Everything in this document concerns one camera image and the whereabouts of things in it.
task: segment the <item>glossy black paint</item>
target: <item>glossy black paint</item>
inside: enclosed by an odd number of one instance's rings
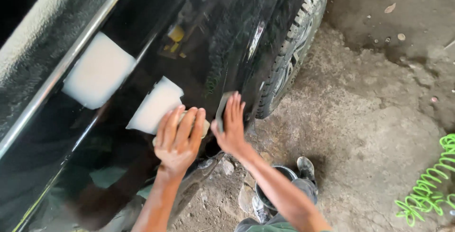
[[[149,147],[152,137],[125,127],[162,76],[183,89],[181,100],[188,108],[205,108],[209,121],[223,92],[238,90],[247,103],[248,126],[255,117],[260,86],[301,2],[120,0],[100,31],[137,58],[137,66],[98,110],[84,108],[60,91],[62,82],[58,84],[0,159],[4,182],[0,185],[0,230],[46,227],[43,231],[65,232],[74,229],[71,220],[99,229],[138,190],[151,185],[159,164]],[[172,43],[167,33],[175,25],[185,32],[178,48],[183,55],[166,54],[165,46]],[[221,156],[213,135],[208,134],[179,188],[172,217],[188,203],[191,192]],[[73,172],[75,167],[83,167],[83,176]],[[122,168],[127,176],[103,192],[89,191],[94,175],[90,178],[88,173],[111,167]],[[55,196],[62,191],[65,197],[55,204]],[[48,212],[50,206],[58,211]]]

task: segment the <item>white primer patch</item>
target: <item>white primer patch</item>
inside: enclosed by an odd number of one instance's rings
[[[128,123],[127,129],[156,134],[160,120],[166,112],[182,104],[181,96],[183,96],[183,90],[168,78],[162,77],[153,90],[145,96]]]
[[[134,63],[133,56],[98,32],[65,78],[62,91],[84,107],[97,109],[120,87]]]

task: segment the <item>black car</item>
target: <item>black car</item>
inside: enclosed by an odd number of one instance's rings
[[[167,78],[209,122],[238,90],[247,128],[292,86],[326,2],[2,0],[0,231],[128,231],[160,161],[154,136],[126,127],[154,85]],[[222,156],[209,131],[170,222]]]

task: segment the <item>tire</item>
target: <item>tire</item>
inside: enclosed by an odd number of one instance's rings
[[[304,0],[264,83],[256,118],[268,117],[293,86],[326,5],[327,0]]]

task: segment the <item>chrome trim strip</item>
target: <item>chrome trim strip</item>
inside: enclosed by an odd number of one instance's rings
[[[66,55],[62,58],[60,63],[55,67],[54,71],[50,74],[47,80],[43,83],[30,103],[20,114],[14,125],[10,128],[3,140],[0,142],[0,158],[5,155],[9,147],[13,144],[14,140],[19,136],[20,132],[24,129],[27,122],[37,111],[38,107],[42,104],[44,99],[49,95],[52,88],[60,80],[62,75],[66,72],[68,67],[73,63],[76,56],[87,44],[90,37],[98,30],[98,27],[107,17],[109,12],[117,4],[118,0],[106,0],[100,7],[98,12],[94,15],[92,20],[88,23],[82,34],[77,38],[76,42],[71,46]]]

